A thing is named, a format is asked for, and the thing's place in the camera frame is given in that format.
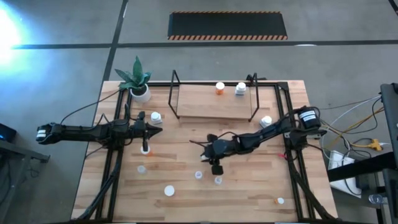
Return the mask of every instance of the white cap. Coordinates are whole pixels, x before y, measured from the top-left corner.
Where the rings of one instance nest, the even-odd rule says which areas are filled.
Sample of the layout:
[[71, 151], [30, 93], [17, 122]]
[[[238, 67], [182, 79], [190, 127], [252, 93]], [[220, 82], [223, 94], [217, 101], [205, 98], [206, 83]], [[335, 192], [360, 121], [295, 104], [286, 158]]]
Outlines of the white cap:
[[223, 82], [216, 83], [217, 90], [222, 90], [224, 87], [225, 87], [225, 84]]
[[159, 119], [162, 119], [162, 117], [160, 116], [160, 113], [153, 112], [152, 114], [150, 114], [150, 120], [157, 121]]
[[203, 177], [203, 174], [202, 174], [200, 171], [196, 171], [196, 172], [195, 172], [195, 178], [196, 178], [197, 180], [200, 180], [202, 177]]
[[281, 205], [282, 205], [283, 203], [285, 203], [285, 200], [284, 200], [283, 198], [278, 198], [277, 201], [278, 201], [278, 203], [281, 204]]
[[141, 146], [141, 153], [142, 154], [144, 154], [144, 155], [146, 155], [146, 154], [148, 154], [150, 152], [150, 147], [148, 146], [148, 151], [147, 152], [145, 152], [144, 151], [144, 148]]
[[143, 165], [138, 166], [137, 170], [138, 170], [138, 173], [140, 173], [140, 174], [145, 174], [147, 172], [147, 169]]
[[174, 194], [174, 187], [172, 185], [168, 185], [164, 188], [164, 194], [171, 197]]
[[223, 178], [222, 177], [216, 177], [214, 179], [214, 183], [216, 183], [216, 185], [220, 185], [223, 182]]
[[236, 86], [236, 89], [238, 90], [245, 90], [246, 89], [246, 84], [245, 83], [238, 83], [238, 85]]
[[271, 123], [272, 123], [272, 118], [271, 118], [270, 116], [265, 116], [265, 117], [263, 117], [263, 118], [261, 119], [261, 122], [262, 122], [264, 125], [266, 125], [266, 126], [271, 125]]

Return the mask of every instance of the power strip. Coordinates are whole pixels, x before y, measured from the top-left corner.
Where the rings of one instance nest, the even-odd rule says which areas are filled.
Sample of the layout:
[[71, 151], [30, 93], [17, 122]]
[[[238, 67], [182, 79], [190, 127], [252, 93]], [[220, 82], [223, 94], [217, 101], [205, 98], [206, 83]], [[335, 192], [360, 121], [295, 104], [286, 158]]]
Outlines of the power strip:
[[[349, 157], [345, 157], [344, 161], [342, 161], [343, 156], [344, 155], [338, 151], [335, 151], [335, 150], [331, 151], [328, 170], [334, 169], [337, 167], [341, 167], [343, 165], [354, 163], [355, 160], [352, 158], [349, 158]], [[337, 181], [330, 182], [330, 186], [333, 187], [334, 189], [338, 189], [347, 194], [361, 198], [362, 190], [356, 187], [355, 177], [348, 178], [348, 179], [346, 179], [346, 181], [347, 181], [347, 185], [348, 185], [349, 189], [347, 188], [344, 180], [337, 180]]]

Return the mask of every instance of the concrete floor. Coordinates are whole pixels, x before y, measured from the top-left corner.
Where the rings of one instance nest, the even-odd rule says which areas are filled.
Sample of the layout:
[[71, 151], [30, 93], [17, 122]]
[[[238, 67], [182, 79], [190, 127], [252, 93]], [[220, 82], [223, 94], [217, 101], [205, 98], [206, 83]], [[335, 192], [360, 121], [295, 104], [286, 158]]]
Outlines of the concrete floor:
[[[122, 0], [6, 1], [20, 31], [20, 44], [110, 43]], [[398, 39], [398, 17], [387, 0], [227, 1], [130, 0], [119, 42], [165, 42], [170, 11], [282, 11], [289, 40]], [[26, 181], [7, 223], [50, 223], [70, 218], [87, 143], [41, 146], [36, 127], [60, 120], [98, 99], [109, 49], [13, 50], [0, 64], [0, 123], [18, 131], [16, 144], [51, 154], [38, 178]], [[213, 47], [118, 49], [113, 68], [127, 70], [138, 55], [153, 80], [169, 80], [176, 69], [182, 80], [237, 80], [248, 73], [270, 80], [305, 80], [311, 105], [342, 105], [376, 96], [382, 83], [397, 82], [398, 45], [324, 47]], [[112, 71], [110, 80], [119, 80]], [[333, 121], [348, 108], [322, 111]], [[65, 124], [89, 126], [95, 107], [69, 117]], [[343, 129], [371, 113], [366, 104], [335, 124]], [[371, 132], [348, 136], [389, 142], [384, 114]], [[374, 121], [363, 129], [374, 126]], [[337, 150], [344, 151], [341, 145]], [[383, 152], [391, 151], [387, 146]], [[335, 192], [339, 217], [376, 222], [376, 212], [349, 203]]]

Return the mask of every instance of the white flower pot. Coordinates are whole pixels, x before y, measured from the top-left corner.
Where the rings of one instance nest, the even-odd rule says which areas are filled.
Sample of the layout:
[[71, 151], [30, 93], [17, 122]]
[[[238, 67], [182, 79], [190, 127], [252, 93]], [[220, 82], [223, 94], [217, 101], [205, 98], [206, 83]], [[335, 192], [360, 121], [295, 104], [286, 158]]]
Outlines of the white flower pot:
[[132, 89], [130, 89], [130, 94], [132, 95], [132, 98], [134, 99], [134, 101], [140, 102], [140, 103], [145, 103], [145, 102], [148, 102], [150, 100], [149, 87], [146, 84], [145, 84], [145, 86], [147, 87], [147, 91], [145, 91], [145, 93], [142, 94], [141, 96], [136, 96], [135, 94], [132, 93]]

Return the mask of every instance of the wooden table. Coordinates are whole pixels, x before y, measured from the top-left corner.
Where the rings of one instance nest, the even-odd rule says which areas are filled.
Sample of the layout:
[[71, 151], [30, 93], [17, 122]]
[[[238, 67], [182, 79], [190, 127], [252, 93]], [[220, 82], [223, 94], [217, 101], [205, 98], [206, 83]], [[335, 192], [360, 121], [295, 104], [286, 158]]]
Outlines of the wooden table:
[[[288, 82], [293, 107], [309, 105], [304, 82]], [[114, 93], [118, 85], [119, 82], [105, 82], [101, 98]], [[208, 133], [219, 135], [227, 131], [255, 132], [259, 129], [259, 120], [265, 115], [277, 121], [279, 116], [275, 91], [272, 88], [259, 87], [260, 109], [251, 123], [210, 118], [178, 120], [167, 104], [170, 88], [151, 87], [150, 90], [152, 98], [149, 102], [132, 102], [132, 117], [144, 110], [147, 121], [150, 121], [149, 115], [157, 111], [162, 115], [164, 130], [149, 141], [154, 152], [152, 157], [140, 153], [141, 139], [133, 140], [131, 145], [124, 148], [114, 222], [297, 221], [288, 165], [278, 156], [285, 151], [282, 136], [262, 143], [251, 154], [222, 159], [224, 175], [221, 185], [214, 183], [211, 166], [200, 162], [203, 149], [188, 142], [190, 139], [205, 141]], [[176, 104], [177, 94], [178, 92], [173, 93], [172, 104]], [[98, 105], [96, 120], [99, 120], [102, 113], [108, 119], [113, 117], [117, 97], [114, 95]], [[90, 143], [87, 153], [99, 146], [97, 143]], [[303, 156], [311, 190], [328, 212], [337, 217], [322, 153], [308, 147], [303, 150]], [[102, 149], [85, 161], [73, 218], [79, 216], [98, 193], [105, 157], [106, 150]], [[139, 165], [145, 165], [146, 174], [138, 173]], [[195, 172], [198, 170], [204, 174], [202, 180], [195, 179]], [[174, 186], [174, 196], [167, 197], [164, 194], [167, 185]], [[300, 196], [307, 217], [302, 192]], [[278, 197], [285, 199], [283, 205], [274, 203], [274, 199]], [[105, 199], [103, 216], [108, 211], [108, 201], [109, 197]]]

